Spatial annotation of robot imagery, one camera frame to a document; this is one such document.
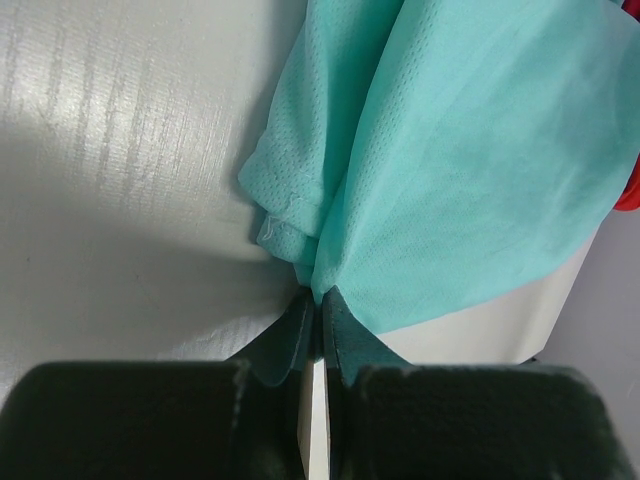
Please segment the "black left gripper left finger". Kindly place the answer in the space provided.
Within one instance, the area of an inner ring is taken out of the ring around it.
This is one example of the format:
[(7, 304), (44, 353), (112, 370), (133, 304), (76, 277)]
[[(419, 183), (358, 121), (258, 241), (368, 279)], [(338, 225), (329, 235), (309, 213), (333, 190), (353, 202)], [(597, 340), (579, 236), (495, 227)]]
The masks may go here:
[(315, 307), (297, 293), (224, 361), (38, 365), (1, 411), (5, 479), (301, 479)]

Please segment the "red t shirt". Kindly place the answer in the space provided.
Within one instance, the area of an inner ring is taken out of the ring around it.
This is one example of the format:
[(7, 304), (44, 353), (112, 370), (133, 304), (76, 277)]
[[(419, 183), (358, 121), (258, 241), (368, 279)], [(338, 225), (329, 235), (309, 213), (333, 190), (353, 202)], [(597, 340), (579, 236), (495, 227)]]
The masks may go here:
[[(623, 0), (619, 4), (622, 10), (639, 21), (639, 0)], [(631, 212), (639, 209), (639, 162), (640, 158), (637, 158), (627, 185), (614, 206), (616, 211)]]

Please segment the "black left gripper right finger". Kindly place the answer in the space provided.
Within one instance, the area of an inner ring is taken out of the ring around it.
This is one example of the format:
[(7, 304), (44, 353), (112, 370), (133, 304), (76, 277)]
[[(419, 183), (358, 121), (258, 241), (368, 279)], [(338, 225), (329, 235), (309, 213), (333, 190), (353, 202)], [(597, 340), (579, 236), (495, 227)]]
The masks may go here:
[(322, 302), (333, 479), (627, 479), (631, 463), (573, 369), (414, 365)]

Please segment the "teal t shirt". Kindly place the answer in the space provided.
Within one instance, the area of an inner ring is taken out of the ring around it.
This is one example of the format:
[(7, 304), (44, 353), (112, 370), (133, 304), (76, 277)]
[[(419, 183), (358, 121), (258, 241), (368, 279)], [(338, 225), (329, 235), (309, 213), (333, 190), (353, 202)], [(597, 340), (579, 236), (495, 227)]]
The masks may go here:
[(258, 244), (381, 334), (554, 272), (638, 153), (617, 1), (311, 1), (238, 181)]

